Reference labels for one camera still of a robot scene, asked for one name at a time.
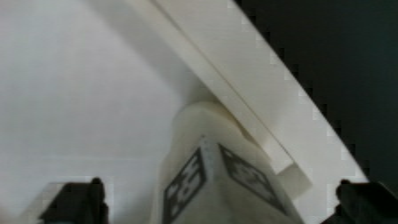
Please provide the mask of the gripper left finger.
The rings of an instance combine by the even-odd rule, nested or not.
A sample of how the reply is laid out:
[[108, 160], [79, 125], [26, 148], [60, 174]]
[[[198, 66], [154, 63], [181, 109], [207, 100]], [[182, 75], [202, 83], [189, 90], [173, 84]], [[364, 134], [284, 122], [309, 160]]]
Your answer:
[[99, 178], [63, 184], [40, 213], [42, 224], [108, 224], [104, 185]]

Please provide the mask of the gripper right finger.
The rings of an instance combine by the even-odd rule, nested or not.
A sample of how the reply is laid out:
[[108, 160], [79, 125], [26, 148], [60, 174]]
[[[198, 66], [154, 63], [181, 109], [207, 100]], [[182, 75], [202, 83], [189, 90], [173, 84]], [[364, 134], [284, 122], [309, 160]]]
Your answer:
[[398, 196], [380, 182], [341, 180], [339, 204], [321, 224], [398, 224]]

